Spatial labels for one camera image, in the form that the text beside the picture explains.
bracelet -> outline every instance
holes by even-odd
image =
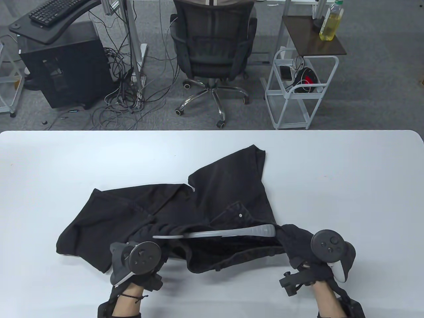
[[[140,300],[142,300],[143,298],[148,297],[149,295],[141,296],[141,297],[136,297],[136,296],[126,295],[126,294],[120,294],[119,296],[124,296],[124,297],[129,297],[129,298],[137,299],[137,301],[135,303],[138,303]]]

controller strap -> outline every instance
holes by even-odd
[[[143,298],[148,297],[149,295],[141,296],[141,297],[136,297],[136,296],[126,295],[126,294],[120,294],[119,296],[124,296],[124,297],[129,297],[129,298],[137,299],[137,301],[135,303],[138,303],[140,300],[142,300]]]
[[[347,294],[347,292],[343,289],[340,288],[339,285],[336,283],[336,281],[334,280],[334,278],[331,278],[329,280],[327,280],[327,284],[330,286],[330,288],[336,293],[338,294],[341,298],[342,301],[345,302],[346,304],[350,304],[350,297]]]

phone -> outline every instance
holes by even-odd
[[[280,76],[283,81],[293,80],[289,66],[280,66]]]

controller button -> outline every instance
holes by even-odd
[[[337,237],[333,236],[333,237],[330,239],[330,242],[331,242],[331,243],[333,243],[333,244],[337,244],[337,243],[339,243],[339,239],[338,239]]]

gray plastic hanger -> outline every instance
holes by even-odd
[[[275,227],[272,224],[263,224],[258,226],[246,227],[243,229],[219,230],[184,233],[182,235],[154,235],[155,239],[181,239],[181,238],[200,238],[200,237],[232,237],[232,236],[260,236],[274,237]]]

